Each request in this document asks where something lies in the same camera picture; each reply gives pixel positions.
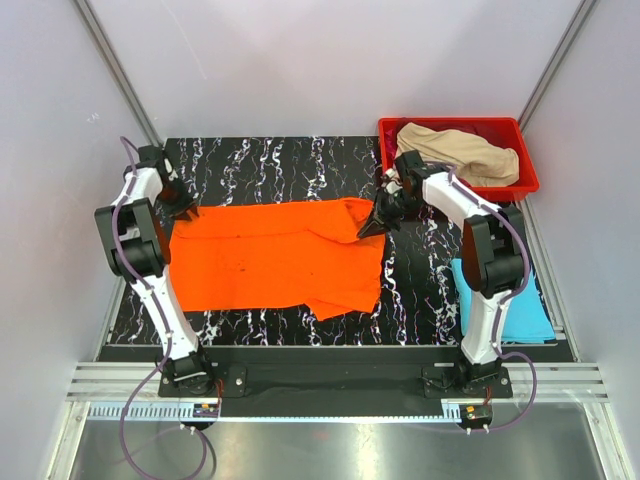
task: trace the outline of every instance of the blue cloth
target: blue cloth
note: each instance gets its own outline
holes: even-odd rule
[[[469,328],[469,314],[471,312],[471,288],[462,275],[462,260],[455,258],[451,262],[453,279],[460,294],[460,319],[462,335],[467,334]],[[544,343],[545,340],[556,338],[547,318],[536,284],[533,272],[529,275],[529,283],[520,295],[511,301],[507,312],[507,321],[502,334],[503,342]]]

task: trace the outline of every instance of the orange shirt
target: orange shirt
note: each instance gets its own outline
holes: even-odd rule
[[[170,274],[184,311],[307,304],[319,320],[372,312],[385,236],[356,236],[372,203],[358,198],[200,207],[171,236]]]

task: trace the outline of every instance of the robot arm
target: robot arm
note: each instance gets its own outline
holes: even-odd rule
[[[364,238],[398,229],[402,216],[423,203],[441,210],[461,229],[462,270],[473,294],[456,382],[464,386],[495,379],[500,359],[492,344],[500,345],[510,301],[502,306],[498,325],[494,325],[496,309],[522,282],[524,262],[509,232],[482,205],[505,216],[524,239],[522,213],[513,206],[501,208],[483,200],[442,167],[425,165],[417,151],[398,157],[396,170],[385,175],[373,211],[358,235]]]
[[[173,291],[169,276],[169,242],[153,206],[159,201],[171,217],[183,220],[191,220],[197,216],[197,209],[162,149],[147,146],[138,149],[138,153],[140,162],[136,165],[136,177],[134,178],[131,167],[128,167],[120,195],[111,205],[95,212],[100,238],[111,270],[131,284],[149,312],[165,355],[171,342],[163,375],[171,379],[176,387],[208,390],[213,384],[211,362],[206,358],[198,336],[185,318]],[[126,192],[134,181],[133,189],[127,195]],[[118,254],[112,230],[115,206],[125,196],[128,198],[117,218],[117,235],[126,259],[144,282],[132,276],[125,267]],[[158,305],[168,322],[169,334]]]

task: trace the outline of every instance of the purple cable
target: purple cable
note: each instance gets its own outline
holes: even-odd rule
[[[140,275],[136,271],[136,269],[133,268],[133,265],[131,265],[131,263],[127,260],[127,257],[125,256],[124,250],[122,248],[122,243],[120,242],[120,235],[118,234],[118,215],[120,214],[120,210],[122,209],[122,206],[124,205],[124,203],[129,199],[129,195],[131,195],[131,192],[133,191],[133,187],[135,186],[136,180],[138,178],[137,177],[138,169],[136,168],[135,160],[133,158],[133,154],[131,153],[131,150],[129,149],[129,147],[133,148],[136,151],[137,151],[137,148],[126,137],[120,137],[120,141],[122,142],[125,149],[127,150],[127,155],[129,156],[129,163],[131,164],[132,176],[131,176],[131,182],[129,182],[129,185],[125,191],[125,194],[122,196],[120,201],[116,204],[116,208],[113,210],[113,215],[111,217],[111,231],[113,233],[113,239],[116,245],[116,251],[120,256],[120,260],[122,261],[122,264],[127,269],[127,271],[131,274],[131,276],[133,276],[133,278],[138,280],[150,292],[151,299],[153,300],[154,305],[158,309],[158,313],[160,314],[160,318],[162,319],[162,324],[164,325],[165,331],[167,332],[169,339],[167,341],[167,352],[164,354],[164,357],[162,357],[162,360],[160,361],[160,363],[158,363],[158,365],[156,365],[156,367],[151,371],[151,373],[149,373],[149,375],[147,375],[138,384],[138,386],[133,389],[133,392],[131,392],[129,399],[125,403],[124,408],[122,409],[122,414],[120,415],[118,433],[120,438],[120,447],[122,448],[122,452],[124,453],[124,457],[126,461],[129,463],[129,465],[131,465],[131,468],[133,468],[138,473],[138,475],[140,475],[142,478],[145,478],[147,480],[162,480],[159,477],[154,477],[152,475],[149,475],[147,472],[142,470],[138,466],[138,464],[136,464],[136,462],[133,460],[131,452],[129,452],[129,449],[127,448],[127,443],[124,438],[125,417],[127,416],[127,413],[129,413],[129,407],[131,406],[131,403],[133,403],[133,400],[138,395],[138,393],[140,393],[140,390],[142,390],[142,388],[147,384],[147,382],[151,380],[156,373],[162,372],[162,369],[164,368],[165,363],[167,363],[167,360],[169,359],[169,355],[171,355],[171,347],[173,342],[171,341],[171,335],[170,335],[171,330],[169,327],[169,321],[167,320],[167,316],[164,310],[162,309],[160,300],[156,296],[149,282],[147,282],[144,278],[142,278],[142,275]],[[198,465],[198,468],[191,475],[188,475],[180,480],[192,480],[198,476],[198,474],[204,468],[204,464],[207,460],[207,447],[209,447],[209,449],[211,450],[211,455],[215,459],[215,452],[213,450],[213,446],[211,445],[211,442],[209,442],[207,437],[200,430],[194,429],[192,430],[192,432],[193,431],[195,431],[198,434],[200,441],[202,442],[202,460],[200,461],[200,465]]]
[[[149,446],[153,445],[154,443],[156,443],[160,438],[164,437],[165,435],[169,434],[169,433],[173,433],[173,432],[177,432],[178,430],[182,430],[181,426],[175,426],[175,427],[171,427],[171,428],[167,428],[166,430],[162,430],[161,432],[155,434],[153,437],[151,437],[150,439],[148,439],[143,445],[139,446],[138,448],[136,448],[133,451],[130,451],[129,453],[133,456],[133,455],[137,455],[138,453],[140,453],[141,451],[149,448]],[[211,465],[211,474],[209,475],[208,478],[213,478],[214,475],[216,474],[216,469],[218,467],[218,460],[216,458],[215,455],[215,450],[213,448],[213,445],[211,445],[211,441],[207,438],[207,436],[204,436],[204,440],[207,443],[207,448],[209,449],[209,451],[211,452],[211,457],[212,457],[212,465]],[[127,458],[126,457],[122,457],[119,460],[114,460],[109,462],[111,465],[115,466],[115,465],[120,465],[123,462],[126,462]]]
[[[516,418],[514,418],[510,422],[505,423],[504,425],[500,425],[498,427],[494,427],[491,429],[492,431],[502,431],[517,425],[524,419],[524,417],[531,410],[531,407],[533,406],[533,402],[536,399],[536,394],[538,392],[538,375],[536,373],[536,367],[531,361],[531,359],[522,352],[510,352],[506,354],[502,353],[502,350],[500,350],[500,345],[498,344],[498,326],[500,325],[500,317],[502,316],[502,306],[506,304],[509,300],[514,298],[515,296],[522,293],[525,288],[527,288],[527,284],[529,283],[529,274],[531,272],[531,262],[529,261],[529,255],[527,253],[527,248],[524,244],[524,241],[522,240],[522,238],[520,238],[520,235],[518,235],[518,232],[516,231],[516,229],[513,228],[513,226],[509,223],[509,221],[506,218],[504,218],[502,215],[500,215],[500,213],[496,212],[492,208],[489,208],[483,202],[479,201],[474,195],[469,193],[466,188],[463,188],[461,185],[456,183],[454,181],[454,174],[455,174],[455,168],[449,170],[449,183],[453,186],[453,188],[455,188],[458,192],[464,195],[467,199],[475,203],[479,208],[481,208],[486,212],[489,212],[491,215],[493,215],[498,219],[500,224],[504,228],[506,228],[511,234],[511,236],[515,239],[516,243],[518,244],[518,247],[520,248],[520,251],[522,252],[522,260],[524,262],[524,279],[522,283],[517,289],[515,289],[513,292],[511,292],[509,295],[507,295],[506,297],[504,297],[502,300],[498,302],[498,308],[496,309],[496,316],[494,317],[493,326],[491,328],[491,346],[494,352],[496,352],[496,355],[498,355],[498,357],[500,357],[502,360],[508,360],[510,358],[518,357],[524,360],[525,362],[527,362],[527,364],[529,365],[529,368],[531,369],[533,386],[531,388],[531,397],[529,398],[529,402],[525,406],[524,410],[520,413],[520,415],[518,415]]]

